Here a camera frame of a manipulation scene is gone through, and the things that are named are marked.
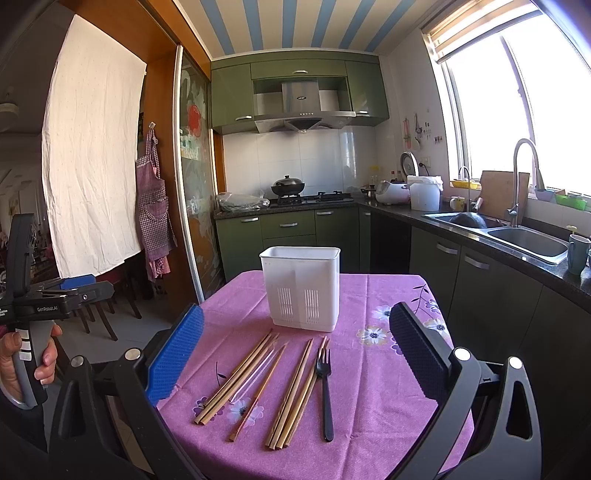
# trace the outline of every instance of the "green basket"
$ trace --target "green basket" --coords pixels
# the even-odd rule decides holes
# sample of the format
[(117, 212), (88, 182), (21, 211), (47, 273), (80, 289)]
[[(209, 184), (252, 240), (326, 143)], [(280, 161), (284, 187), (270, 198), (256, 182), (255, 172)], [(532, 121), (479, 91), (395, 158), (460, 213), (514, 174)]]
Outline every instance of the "green basket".
[(587, 200), (567, 197), (566, 195), (556, 195), (556, 203), (565, 207), (576, 208), (577, 210), (585, 210), (587, 206)]

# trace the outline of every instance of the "white cloth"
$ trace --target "white cloth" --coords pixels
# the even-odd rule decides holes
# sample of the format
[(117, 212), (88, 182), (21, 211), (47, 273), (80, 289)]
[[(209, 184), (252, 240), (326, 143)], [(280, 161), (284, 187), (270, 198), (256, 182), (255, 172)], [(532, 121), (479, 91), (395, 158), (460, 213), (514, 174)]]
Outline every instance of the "white cloth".
[(140, 252), (135, 159), (146, 64), (75, 15), (51, 79), (43, 189), (62, 278), (99, 275)]

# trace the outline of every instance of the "mug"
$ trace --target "mug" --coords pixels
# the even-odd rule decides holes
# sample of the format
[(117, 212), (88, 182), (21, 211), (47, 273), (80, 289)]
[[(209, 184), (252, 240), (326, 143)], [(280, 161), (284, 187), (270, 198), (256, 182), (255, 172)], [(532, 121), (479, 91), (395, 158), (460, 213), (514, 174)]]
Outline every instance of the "mug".
[(569, 236), (569, 272), (580, 275), (587, 264), (591, 241), (580, 235)]
[(463, 212), (466, 206), (466, 199), (464, 197), (452, 197), (449, 201), (449, 206), (454, 212)]

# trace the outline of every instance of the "faucet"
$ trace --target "faucet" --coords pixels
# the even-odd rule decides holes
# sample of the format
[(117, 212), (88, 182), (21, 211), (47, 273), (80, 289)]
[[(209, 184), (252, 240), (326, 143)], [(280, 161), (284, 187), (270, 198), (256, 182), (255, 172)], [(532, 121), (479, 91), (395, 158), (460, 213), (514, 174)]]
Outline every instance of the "faucet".
[(462, 173), (462, 170), (466, 170), (466, 174), (468, 175), (468, 201), (467, 201), (467, 204), (466, 204), (466, 211), (467, 211), (467, 213), (470, 213), (470, 182), (471, 182), (471, 179), (470, 179), (470, 170), (468, 170), (468, 167), (466, 167), (465, 165), (462, 165), (460, 167), (460, 170), (457, 171), (457, 176), (458, 177), (461, 176), (460, 174)]
[(517, 145), (515, 145), (515, 151), (513, 152), (513, 208), (507, 210), (509, 217), (511, 218), (511, 226), (518, 227), (519, 226), (519, 173), (517, 172), (517, 154), (519, 153), (519, 148), (524, 144), (527, 143), (532, 153), (534, 154), (534, 170), (535, 175), (537, 178), (541, 180), (540, 172), (540, 161), (538, 160), (538, 151), (535, 147), (535, 144), (529, 138), (521, 138), (517, 141)]

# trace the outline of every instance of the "chopstick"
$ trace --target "chopstick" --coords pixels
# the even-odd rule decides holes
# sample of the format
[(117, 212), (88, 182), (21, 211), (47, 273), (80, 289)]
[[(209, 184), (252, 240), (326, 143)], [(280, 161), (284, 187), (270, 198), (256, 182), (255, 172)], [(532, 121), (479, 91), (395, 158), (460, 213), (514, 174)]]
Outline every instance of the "chopstick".
[(320, 347), (318, 349), (318, 356), (312, 362), (312, 365), (310, 367), (310, 372), (308, 373), (308, 378), (306, 378), (306, 381), (304, 382), (304, 385), (300, 391), (300, 395), (298, 396), (298, 399), (296, 400), (296, 402), (294, 404), (294, 408), (292, 409), (291, 414), (290, 414), (289, 418), (287, 419), (287, 422), (285, 423), (285, 427), (283, 429), (283, 432), (281, 433), (281, 436), (279, 437), (279, 442), (277, 442), (277, 448), (283, 448), (284, 446), (288, 446), (289, 441), (287, 441), (287, 440), (288, 439), (291, 440), (291, 437), (293, 437), (293, 434), (296, 431), (297, 424), (300, 422), (300, 419), (301, 419), (301, 417), (304, 413), (304, 410), (306, 408), (306, 404), (308, 403), (308, 399), (310, 398), (310, 395), (312, 394), (312, 389), (314, 387), (314, 383), (316, 383), (315, 382), (315, 380), (316, 380), (316, 361), (318, 358), (320, 358), (320, 353), (321, 353), (322, 349), (324, 348), (325, 344), (328, 345), (326, 340), (327, 340), (327, 337), (324, 336), (324, 339), (322, 340), (322, 343), (320, 344)]
[(273, 437), (271, 439), (271, 444), (269, 445), (269, 448), (271, 450), (275, 450), (275, 447), (277, 446), (277, 442), (279, 440), (279, 436), (281, 435), (281, 433), (283, 431), (285, 421), (287, 420), (287, 416), (289, 415), (291, 405), (292, 405), (294, 398), (296, 396), (297, 388), (300, 385), (301, 377), (304, 374), (304, 367), (306, 365), (306, 360), (308, 360), (308, 356), (310, 355), (312, 341), (314, 341), (313, 338), (308, 340), (308, 343), (306, 344), (306, 348), (304, 350), (304, 353), (302, 354), (302, 357), (300, 359), (300, 364), (298, 365), (296, 375), (293, 379), (293, 382), (291, 383), (290, 392), (287, 397), (287, 401), (285, 402), (285, 406), (283, 408), (283, 411), (281, 412), (281, 417), (279, 418), (279, 422), (277, 423), (277, 428), (275, 429), (275, 432), (273, 433)]
[(195, 418), (195, 423), (205, 425), (213, 416), (219, 411), (220, 408), (228, 401), (228, 399), (234, 395), (236, 390), (244, 383), (256, 366), (265, 358), (265, 355), (269, 352), (270, 348), (273, 348), (274, 342), (279, 337), (277, 333), (270, 342), (264, 342), (257, 347), (255, 350), (256, 356), (250, 361), (245, 362), (236, 372), (236, 380), (228, 388), (221, 389), (207, 404), (203, 411)]
[(277, 357), (275, 358), (275, 362), (273, 363), (271, 369), (269, 370), (269, 373), (267, 373), (265, 380), (263, 381), (263, 383), (261, 384), (261, 386), (258, 388), (258, 390), (255, 393), (255, 398), (252, 401), (251, 407), (243, 415), (242, 421), (240, 422), (240, 425), (238, 426), (238, 428), (236, 428), (236, 430), (228, 437), (228, 440), (230, 442), (233, 442), (234, 440), (236, 440), (236, 437), (238, 437), (238, 434), (241, 432), (243, 426), (246, 424), (248, 417), (251, 416), (251, 413), (252, 413), (254, 407), (256, 407), (256, 404), (258, 403), (259, 398), (261, 397), (262, 391), (265, 390), (265, 387), (267, 386), (267, 383), (268, 383), (269, 379), (271, 378), (271, 375), (275, 371), (275, 367), (279, 363), (279, 360), (281, 359), (281, 356), (283, 355), (283, 352), (285, 351), (286, 346), (287, 346), (287, 343), (285, 345), (283, 345), (281, 347), (281, 349), (279, 350), (279, 353), (277, 353)]
[(212, 400), (215, 398), (215, 396), (218, 393), (223, 391), (224, 388), (226, 388), (226, 391), (227, 391), (227, 389), (232, 386), (232, 384), (237, 379), (236, 374), (238, 373), (238, 371), (246, 364), (246, 362), (252, 361), (252, 359), (256, 355), (255, 352), (257, 351), (257, 349), (259, 349), (261, 347), (261, 345), (263, 345), (271, 337), (272, 332), (273, 332), (273, 329), (269, 330), (269, 333), (267, 333), (263, 338), (261, 338), (259, 340), (259, 342), (254, 346), (254, 348), (250, 352), (248, 352), (248, 355), (246, 357), (244, 357), (244, 360), (242, 360), (242, 362), (240, 362), (238, 364), (238, 366), (234, 370), (232, 370), (232, 373), (230, 373), (230, 376), (228, 377), (228, 379), (223, 383), (223, 385), (220, 388), (217, 389), (217, 392), (215, 393), (215, 395), (204, 403), (204, 405), (203, 405), (204, 411), (207, 410), (207, 406), (212, 402)]

